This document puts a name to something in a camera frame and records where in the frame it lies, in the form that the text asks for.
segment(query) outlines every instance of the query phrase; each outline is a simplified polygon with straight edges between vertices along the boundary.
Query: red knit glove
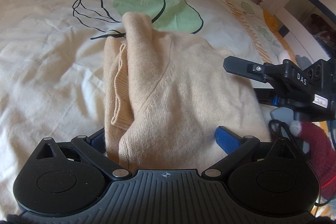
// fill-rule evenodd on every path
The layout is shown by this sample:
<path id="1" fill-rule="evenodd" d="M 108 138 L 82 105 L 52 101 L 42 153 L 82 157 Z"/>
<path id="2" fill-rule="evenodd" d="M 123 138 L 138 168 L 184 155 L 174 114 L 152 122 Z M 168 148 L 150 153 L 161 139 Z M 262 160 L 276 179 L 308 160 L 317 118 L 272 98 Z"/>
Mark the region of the red knit glove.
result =
<path id="1" fill-rule="evenodd" d="M 293 136 L 310 145 L 311 163 L 319 178 L 321 196 L 327 200 L 336 192 L 336 151 L 322 128 L 311 122 L 293 121 Z"/>

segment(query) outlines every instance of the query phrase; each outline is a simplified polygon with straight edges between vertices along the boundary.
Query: blue gripper pad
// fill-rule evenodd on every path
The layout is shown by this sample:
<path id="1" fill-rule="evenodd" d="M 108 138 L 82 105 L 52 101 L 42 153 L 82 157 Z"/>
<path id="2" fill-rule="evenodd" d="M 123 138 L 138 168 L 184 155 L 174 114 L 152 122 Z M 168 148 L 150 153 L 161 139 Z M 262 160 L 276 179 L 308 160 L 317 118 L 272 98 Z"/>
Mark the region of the blue gripper pad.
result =
<path id="1" fill-rule="evenodd" d="M 100 153 L 104 154 L 106 152 L 105 133 L 102 133 L 98 135 L 96 138 L 93 138 L 90 142 L 90 145 Z"/>
<path id="2" fill-rule="evenodd" d="M 215 139 L 219 147 L 223 149 L 224 152 L 228 155 L 231 154 L 240 146 L 239 140 L 234 138 L 230 133 L 228 133 L 221 127 L 218 127 L 216 129 Z"/>

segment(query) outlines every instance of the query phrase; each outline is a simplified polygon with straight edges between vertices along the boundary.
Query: orange zigzag stripe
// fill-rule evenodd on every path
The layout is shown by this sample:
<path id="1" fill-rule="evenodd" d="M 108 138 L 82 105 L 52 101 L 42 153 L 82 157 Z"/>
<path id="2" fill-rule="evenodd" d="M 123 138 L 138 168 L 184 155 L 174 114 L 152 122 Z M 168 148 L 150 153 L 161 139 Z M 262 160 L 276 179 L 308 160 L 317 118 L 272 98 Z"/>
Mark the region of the orange zigzag stripe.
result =
<path id="1" fill-rule="evenodd" d="M 258 37 L 255 35 L 255 33 L 253 32 L 253 30 L 251 29 L 251 27 L 247 24 L 247 22 L 245 21 L 243 15 L 239 12 L 238 9 L 236 9 L 233 4 L 229 1 L 229 0 L 225 0 L 226 4 L 228 5 L 228 7 L 231 10 L 232 15 L 243 25 L 243 27 L 246 29 L 248 35 L 250 36 L 254 47 L 256 48 L 256 50 L 258 51 L 261 59 L 264 62 L 267 63 L 271 63 L 270 58 L 268 56 L 268 53 L 263 49 L 263 46 L 261 45 L 261 43 L 258 40 Z"/>

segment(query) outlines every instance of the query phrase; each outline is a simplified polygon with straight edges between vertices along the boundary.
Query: label sticker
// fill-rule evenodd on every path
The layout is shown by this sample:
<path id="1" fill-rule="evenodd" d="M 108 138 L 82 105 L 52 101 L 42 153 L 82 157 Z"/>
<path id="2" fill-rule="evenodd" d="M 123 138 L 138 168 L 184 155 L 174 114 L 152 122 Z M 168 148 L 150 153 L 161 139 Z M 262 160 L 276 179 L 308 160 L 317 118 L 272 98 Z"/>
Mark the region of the label sticker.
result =
<path id="1" fill-rule="evenodd" d="M 316 95 L 316 94 L 315 94 L 315 98 L 313 100 L 313 103 L 317 104 L 319 106 L 325 107 L 325 108 L 328 107 L 328 100 L 326 98 L 323 98 L 322 96 L 319 96 L 319 95 Z"/>

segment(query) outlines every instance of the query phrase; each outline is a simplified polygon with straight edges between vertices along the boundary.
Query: metal screw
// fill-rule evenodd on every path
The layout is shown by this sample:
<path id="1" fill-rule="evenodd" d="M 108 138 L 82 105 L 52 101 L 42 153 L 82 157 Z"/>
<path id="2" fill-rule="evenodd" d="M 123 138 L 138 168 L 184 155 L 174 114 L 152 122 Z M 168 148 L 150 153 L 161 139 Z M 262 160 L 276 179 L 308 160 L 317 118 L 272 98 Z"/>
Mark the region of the metal screw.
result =
<path id="1" fill-rule="evenodd" d="M 221 175 L 221 172 L 217 169 L 208 169 L 205 171 L 205 174 L 208 176 L 208 177 L 218 177 Z"/>
<path id="2" fill-rule="evenodd" d="M 116 169 L 112 172 L 112 175 L 114 175 L 116 178 L 123 178 L 128 176 L 128 171 L 126 169 Z"/>

